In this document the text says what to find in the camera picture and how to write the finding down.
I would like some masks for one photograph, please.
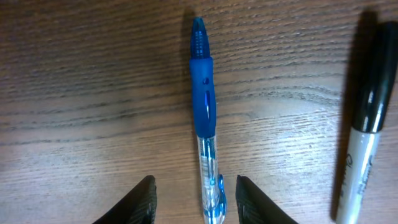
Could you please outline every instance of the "wooden table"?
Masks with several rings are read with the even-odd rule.
[[[396,0],[1,1],[0,223],[92,223],[149,174],[156,223],[203,223],[195,15],[215,61],[225,223],[238,174],[299,223],[332,223],[368,6],[398,20]],[[397,223],[397,135],[395,88],[360,223]]]

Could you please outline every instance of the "permanent marker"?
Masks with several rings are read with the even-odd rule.
[[[377,151],[398,62],[398,23],[379,25],[354,109],[337,224],[355,224]]]

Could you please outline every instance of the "desk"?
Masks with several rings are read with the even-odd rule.
[[[0,223],[92,223],[149,174],[156,223],[203,223],[195,15],[215,62],[225,223],[238,174],[299,223],[332,223],[368,6],[398,20],[395,0],[2,1]],[[384,126],[360,223],[398,217],[398,88]]]

